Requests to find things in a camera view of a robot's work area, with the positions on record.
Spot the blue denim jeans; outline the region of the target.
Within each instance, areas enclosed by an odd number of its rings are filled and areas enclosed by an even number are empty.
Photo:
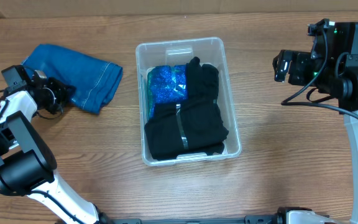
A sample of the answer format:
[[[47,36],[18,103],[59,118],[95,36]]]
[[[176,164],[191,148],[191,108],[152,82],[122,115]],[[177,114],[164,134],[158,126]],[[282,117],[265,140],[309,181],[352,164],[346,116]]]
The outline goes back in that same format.
[[[71,103],[93,114],[111,102],[123,76],[120,65],[53,44],[38,45],[22,64],[75,87]]]

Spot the black garment with tape band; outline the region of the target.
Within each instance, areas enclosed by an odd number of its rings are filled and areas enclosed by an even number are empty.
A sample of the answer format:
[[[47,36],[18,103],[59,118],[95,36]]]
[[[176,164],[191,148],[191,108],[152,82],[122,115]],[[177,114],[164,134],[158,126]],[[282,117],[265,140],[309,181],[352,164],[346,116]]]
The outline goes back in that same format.
[[[182,118],[186,102],[187,100],[155,105],[154,116],[144,126],[153,159],[162,161],[176,159],[183,154],[204,153],[189,150]]]

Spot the blue sequin fabric bundle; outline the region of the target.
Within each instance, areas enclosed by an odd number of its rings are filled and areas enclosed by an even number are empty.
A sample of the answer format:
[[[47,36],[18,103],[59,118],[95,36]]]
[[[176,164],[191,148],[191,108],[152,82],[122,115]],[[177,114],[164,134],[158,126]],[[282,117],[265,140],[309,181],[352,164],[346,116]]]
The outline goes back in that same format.
[[[150,118],[154,116],[156,104],[186,100],[186,65],[152,68],[147,74],[147,97]]]

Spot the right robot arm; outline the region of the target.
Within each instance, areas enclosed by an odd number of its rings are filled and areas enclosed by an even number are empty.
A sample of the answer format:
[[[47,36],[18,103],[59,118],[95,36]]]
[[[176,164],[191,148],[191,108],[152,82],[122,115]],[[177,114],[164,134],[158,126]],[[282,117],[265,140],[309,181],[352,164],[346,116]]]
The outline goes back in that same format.
[[[344,118],[351,146],[353,208],[350,222],[358,223],[358,22],[333,22],[323,19],[308,25],[314,38],[310,52],[281,50],[273,59],[276,82],[288,81],[301,89],[282,101],[295,106],[300,93],[324,98],[307,99],[305,106],[337,111]]]

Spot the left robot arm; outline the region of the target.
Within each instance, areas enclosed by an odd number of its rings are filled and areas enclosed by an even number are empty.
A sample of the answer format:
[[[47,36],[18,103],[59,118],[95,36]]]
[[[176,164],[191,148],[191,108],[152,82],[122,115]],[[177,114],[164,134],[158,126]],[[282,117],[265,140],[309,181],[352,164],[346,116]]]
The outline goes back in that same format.
[[[75,87],[29,71],[13,65],[1,72],[7,88],[0,91],[0,194],[36,200],[65,223],[110,223],[64,181],[52,151],[31,124],[39,110],[62,114]]]

